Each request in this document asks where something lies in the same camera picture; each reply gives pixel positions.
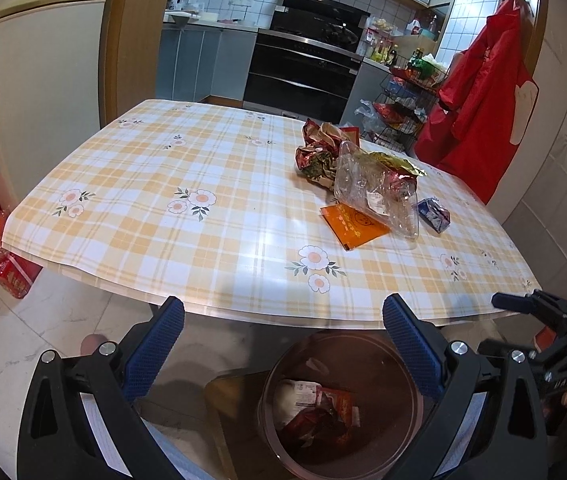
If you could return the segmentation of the gold foil snack bag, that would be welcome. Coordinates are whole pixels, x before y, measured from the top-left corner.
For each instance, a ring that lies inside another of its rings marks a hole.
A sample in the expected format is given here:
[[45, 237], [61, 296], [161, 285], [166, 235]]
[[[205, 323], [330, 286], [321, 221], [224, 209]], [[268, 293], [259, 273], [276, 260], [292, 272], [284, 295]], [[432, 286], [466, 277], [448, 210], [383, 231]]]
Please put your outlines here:
[[396, 172], [397, 174], [406, 174], [410, 177], [423, 177], [425, 170], [415, 166], [406, 158], [396, 155], [371, 152], [363, 153], [356, 156], [357, 162], [372, 174], [384, 174], [385, 172]]

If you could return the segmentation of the black built-in oven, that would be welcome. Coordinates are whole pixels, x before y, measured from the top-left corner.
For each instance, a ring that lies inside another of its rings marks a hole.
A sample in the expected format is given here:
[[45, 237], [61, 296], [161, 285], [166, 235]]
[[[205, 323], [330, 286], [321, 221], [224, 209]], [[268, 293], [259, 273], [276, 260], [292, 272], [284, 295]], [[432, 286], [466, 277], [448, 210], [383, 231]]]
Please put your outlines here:
[[244, 102], [338, 124], [363, 58], [286, 32], [256, 34]]

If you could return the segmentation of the cream refrigerator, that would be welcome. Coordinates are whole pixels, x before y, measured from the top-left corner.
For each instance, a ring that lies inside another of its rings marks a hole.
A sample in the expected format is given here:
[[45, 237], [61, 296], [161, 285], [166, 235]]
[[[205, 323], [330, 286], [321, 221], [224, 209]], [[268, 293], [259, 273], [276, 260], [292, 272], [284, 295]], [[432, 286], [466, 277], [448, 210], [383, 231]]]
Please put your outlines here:
[[21, 200], [100, 128], [106, 0], [0, 0], [0, 157]]

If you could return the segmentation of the wooden door frame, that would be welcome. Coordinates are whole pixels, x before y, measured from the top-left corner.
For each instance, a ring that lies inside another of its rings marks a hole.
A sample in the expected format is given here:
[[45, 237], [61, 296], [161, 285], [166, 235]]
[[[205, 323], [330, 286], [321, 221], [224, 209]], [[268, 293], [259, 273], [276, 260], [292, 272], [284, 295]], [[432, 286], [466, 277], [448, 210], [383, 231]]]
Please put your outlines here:
[[166, 1], [106, 0], [98, 64], [101, 125], [154, 97]]

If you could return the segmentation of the red hanging apron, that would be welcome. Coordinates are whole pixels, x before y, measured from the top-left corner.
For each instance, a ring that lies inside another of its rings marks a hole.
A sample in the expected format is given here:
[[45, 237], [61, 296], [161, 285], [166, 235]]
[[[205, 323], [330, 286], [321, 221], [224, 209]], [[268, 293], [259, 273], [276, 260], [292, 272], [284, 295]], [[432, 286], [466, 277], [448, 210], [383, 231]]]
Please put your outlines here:
[[413, 147], [489, 203], [522, 142], [538, 86], [522, 50], [523, 0], [506, 0], [459, 53]]

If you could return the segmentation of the brown red paper bag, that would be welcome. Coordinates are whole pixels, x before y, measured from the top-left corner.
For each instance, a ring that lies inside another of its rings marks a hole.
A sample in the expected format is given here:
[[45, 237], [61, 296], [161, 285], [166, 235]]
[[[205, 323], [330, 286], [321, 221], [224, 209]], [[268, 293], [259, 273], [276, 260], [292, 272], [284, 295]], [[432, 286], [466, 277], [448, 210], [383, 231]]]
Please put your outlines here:
[[359, 128], [352, 125], [339, 127], [330, 122], [318, 125], [308, 119], [303, 125], [302, 134], [304, 144], [297, 148], [294, 155], [297, 171], [308, 182], [332, 191], [341, 144], [349, 141], [359, 145]]

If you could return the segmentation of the red box on floor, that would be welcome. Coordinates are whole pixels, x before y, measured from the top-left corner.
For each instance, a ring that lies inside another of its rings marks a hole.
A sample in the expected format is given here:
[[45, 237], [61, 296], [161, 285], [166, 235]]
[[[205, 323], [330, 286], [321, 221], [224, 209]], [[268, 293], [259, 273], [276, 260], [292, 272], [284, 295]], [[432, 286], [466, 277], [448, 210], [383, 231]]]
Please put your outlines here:
[[31, 290], [42, 267], [12, 252], [0, 255], [0, 286], [16, 299], [23, 299]]

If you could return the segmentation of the clear plastic bag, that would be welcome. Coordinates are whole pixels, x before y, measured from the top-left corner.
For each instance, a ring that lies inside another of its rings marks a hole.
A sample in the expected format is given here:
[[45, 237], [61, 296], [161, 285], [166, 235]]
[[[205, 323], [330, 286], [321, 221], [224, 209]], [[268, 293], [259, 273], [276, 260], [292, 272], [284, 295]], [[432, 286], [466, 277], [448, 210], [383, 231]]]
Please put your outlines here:
[[414, 240], [419, 235], [417, 211], [418, 178], [385, 172], [372, 174], [356, 156], [366, 152], [352, 142], [341, 144], [333, 192], [346, 204], [375, 219], [402, 237]]

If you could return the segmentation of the small blue white wrapper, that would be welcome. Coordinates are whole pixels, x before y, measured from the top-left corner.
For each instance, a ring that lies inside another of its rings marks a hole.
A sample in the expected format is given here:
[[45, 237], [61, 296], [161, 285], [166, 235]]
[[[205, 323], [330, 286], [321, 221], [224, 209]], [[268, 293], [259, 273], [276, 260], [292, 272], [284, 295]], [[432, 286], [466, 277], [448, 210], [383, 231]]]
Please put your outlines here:
[[443, 207], [436, 197], [427, 197], [418, 205], [418, 214], [422, 220], [437, 233], [441, 234], [451, 225], [451, 213]]

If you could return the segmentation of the grey kitchen cabinets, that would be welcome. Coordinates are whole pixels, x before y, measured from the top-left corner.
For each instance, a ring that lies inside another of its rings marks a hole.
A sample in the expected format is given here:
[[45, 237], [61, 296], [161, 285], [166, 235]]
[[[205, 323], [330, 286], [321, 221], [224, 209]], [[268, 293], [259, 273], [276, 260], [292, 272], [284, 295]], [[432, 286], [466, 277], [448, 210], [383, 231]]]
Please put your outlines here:
[[248, 81], [256, 33], [221, 25], [162, 27], [156, 97], [202, 102], [241, 102]]

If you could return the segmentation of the orange snack packet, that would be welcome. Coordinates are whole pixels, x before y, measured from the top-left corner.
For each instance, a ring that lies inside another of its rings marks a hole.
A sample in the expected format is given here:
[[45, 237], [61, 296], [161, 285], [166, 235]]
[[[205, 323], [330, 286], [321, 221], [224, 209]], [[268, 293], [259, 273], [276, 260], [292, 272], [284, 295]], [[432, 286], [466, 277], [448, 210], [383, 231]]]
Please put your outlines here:
[[391, 233], [385, 224], [346, 204], [321, 207], [320, 217], [325, 221], [331, 237], [347, 252]]

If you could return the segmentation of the brown round trash bin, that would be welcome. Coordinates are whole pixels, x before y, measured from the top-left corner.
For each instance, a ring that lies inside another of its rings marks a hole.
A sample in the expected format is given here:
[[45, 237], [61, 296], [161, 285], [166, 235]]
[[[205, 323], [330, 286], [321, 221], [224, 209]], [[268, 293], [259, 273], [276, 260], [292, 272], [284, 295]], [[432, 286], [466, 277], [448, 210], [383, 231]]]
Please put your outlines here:
[[423, 397], [387, 334], [324, 330], [274, 366], [258, 421], [294, 477], [380, 479], [420, 429]]

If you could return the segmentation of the yellow plaid floral tablecloth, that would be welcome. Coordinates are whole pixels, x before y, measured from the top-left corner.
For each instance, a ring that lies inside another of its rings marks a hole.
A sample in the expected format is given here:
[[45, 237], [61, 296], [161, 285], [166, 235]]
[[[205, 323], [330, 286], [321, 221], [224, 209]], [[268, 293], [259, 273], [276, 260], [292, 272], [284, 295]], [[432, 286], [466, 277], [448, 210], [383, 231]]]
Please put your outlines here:
[[14, 208], [4, 246], [68, 278], [226, 320], [376, 330], [401, 295], [437, 324], [495, 314], [497, 292], [536, 278], [456, 178], [427, 168], [421, 196], [451, 211], [443, 233], [391, 233], [347, 250], [297, 173], [302, 125], [236, 108], [148, 100], [63, 159]]

